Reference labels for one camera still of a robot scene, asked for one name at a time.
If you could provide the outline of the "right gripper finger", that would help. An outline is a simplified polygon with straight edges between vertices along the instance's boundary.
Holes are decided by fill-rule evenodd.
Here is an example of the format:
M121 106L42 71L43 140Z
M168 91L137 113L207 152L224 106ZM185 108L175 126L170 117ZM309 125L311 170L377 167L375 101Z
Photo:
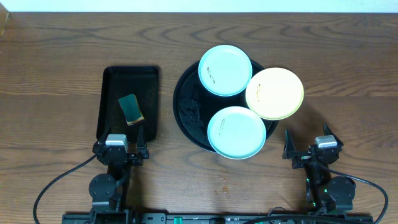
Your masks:
M333 131L328 127L328 125L326 123L323 124L323 133L325 136L329 136L329 135L333 136L334 139L336 140L338 146L343 145L343 142L333 133Z
M288 129L285 130L284 136L284 152L295 152L294 142Z

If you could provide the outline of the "yellow plate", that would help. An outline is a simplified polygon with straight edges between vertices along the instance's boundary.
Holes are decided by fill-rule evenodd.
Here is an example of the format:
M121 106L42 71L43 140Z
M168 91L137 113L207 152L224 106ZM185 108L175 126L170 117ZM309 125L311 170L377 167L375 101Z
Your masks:
M267 68L255 74L245 91L250 110L266 120L281 120L301 106L304 87L299 77L285 68Z

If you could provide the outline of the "green and yellow sponge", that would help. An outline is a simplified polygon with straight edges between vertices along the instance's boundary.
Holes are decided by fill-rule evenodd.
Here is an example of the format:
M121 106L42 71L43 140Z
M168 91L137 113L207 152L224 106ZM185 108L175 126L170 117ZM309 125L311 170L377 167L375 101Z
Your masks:
M118 100L128 126L135 125L144 120L135 94L124 96Z

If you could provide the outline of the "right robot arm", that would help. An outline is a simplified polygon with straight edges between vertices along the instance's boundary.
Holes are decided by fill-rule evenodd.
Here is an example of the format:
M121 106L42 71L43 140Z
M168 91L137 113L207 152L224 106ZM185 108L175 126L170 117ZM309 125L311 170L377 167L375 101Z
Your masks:
M353 209L356 184L349 177L331 176L328 166L339 159L343 143L330 128L323 125L323 135L307 151L295 149L293 139L285 130L282 158L290 159L294 169L305 169L306 198L311 215L342 215Z

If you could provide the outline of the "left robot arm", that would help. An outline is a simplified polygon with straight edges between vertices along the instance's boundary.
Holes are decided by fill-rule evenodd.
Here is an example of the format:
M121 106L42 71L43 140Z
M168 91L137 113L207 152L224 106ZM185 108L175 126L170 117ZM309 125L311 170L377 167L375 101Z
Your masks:
M99 174L89 184L92 206L96 213L118 213L122 211L122 200L128 189L131 167L142 166L149 158L144 137L144 128L138 129L136 153L128 151L129 143L124 134L111 134L110 128L93 145L97 160L108 167L105 174Z

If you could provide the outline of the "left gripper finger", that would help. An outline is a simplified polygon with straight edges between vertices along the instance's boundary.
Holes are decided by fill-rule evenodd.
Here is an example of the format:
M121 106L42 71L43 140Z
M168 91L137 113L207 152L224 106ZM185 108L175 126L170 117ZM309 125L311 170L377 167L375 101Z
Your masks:
M147 144L146 144L146 140L145 140L145 136L144 136L143 126L139 127L136 147L139 152L146 152L146 150L147 150Z
M106 139L108 137L108 135L111 132L111 127L110 126L106 126L103 130L103 133L97 137L98 143L99 144L104 144L106 142Z

